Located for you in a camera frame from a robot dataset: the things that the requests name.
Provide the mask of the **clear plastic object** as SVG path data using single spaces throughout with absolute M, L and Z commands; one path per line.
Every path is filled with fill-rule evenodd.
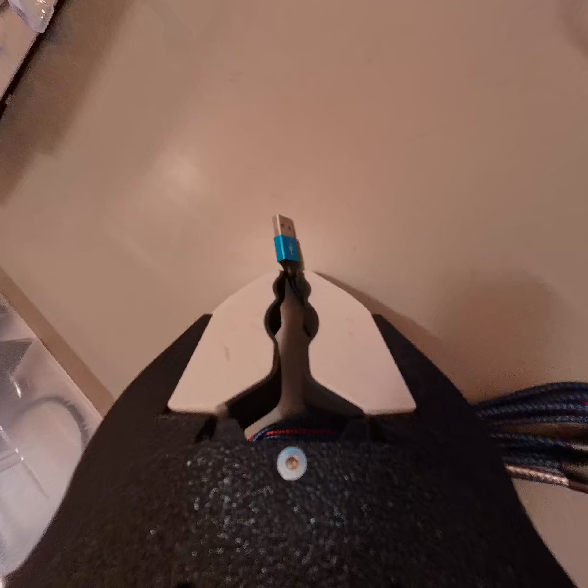
M 57 1 L 8 1 L 11 9 L 36 33 L 44 33 L 54 15 Z

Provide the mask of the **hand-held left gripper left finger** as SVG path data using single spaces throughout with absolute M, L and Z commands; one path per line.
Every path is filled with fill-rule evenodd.
M 271 375 L 275 339 L 265 320 L 279 276 L 280 271 L 261 275 L 217 306 L 168 400 L 169 410 L 219 415 Z

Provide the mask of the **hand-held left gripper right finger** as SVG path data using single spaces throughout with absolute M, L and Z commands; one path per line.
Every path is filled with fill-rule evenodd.
M 318 316 L 308 351 L 312 379 L 365 415 L 414 412 L 416 402 L 370 310 L 313 271 L 305 271 L 305 280 Z

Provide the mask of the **clear plastic organizer bin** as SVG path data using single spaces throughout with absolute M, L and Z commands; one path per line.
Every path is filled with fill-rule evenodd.
M 1 297 L 1 579 L 54 517 L 102 418 Z

